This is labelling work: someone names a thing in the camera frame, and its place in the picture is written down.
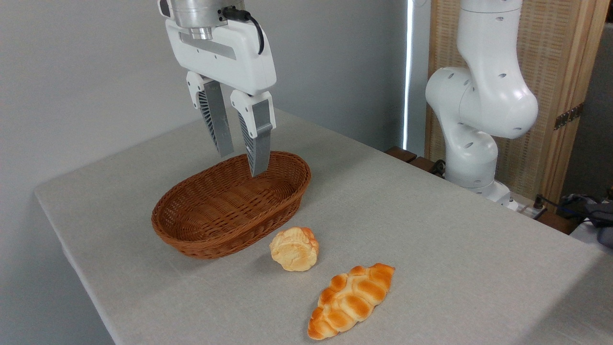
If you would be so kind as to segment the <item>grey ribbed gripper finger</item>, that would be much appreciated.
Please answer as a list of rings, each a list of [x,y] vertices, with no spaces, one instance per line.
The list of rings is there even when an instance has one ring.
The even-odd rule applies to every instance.
[[[251,96],[234,90],[230,100],[239,114],[251,175],[256,177],[269,166],[270,133],[276,129],[272,96],[270,92]]]
[[[221,157],[234,152],[221,84],[193,71],[187,72],[193,107],[201,112],[212,141]]]

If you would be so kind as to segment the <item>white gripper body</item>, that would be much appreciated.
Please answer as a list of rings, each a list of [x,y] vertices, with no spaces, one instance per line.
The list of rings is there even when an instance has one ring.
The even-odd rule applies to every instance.
[[[210,40],[194,39],[171,19],[166,20],[167,35],[175,57],[183,68],[219,81],[250,95],[267,91],[277,76],[267,36],[259,51],[256,26],[230,21],[213,28]]]

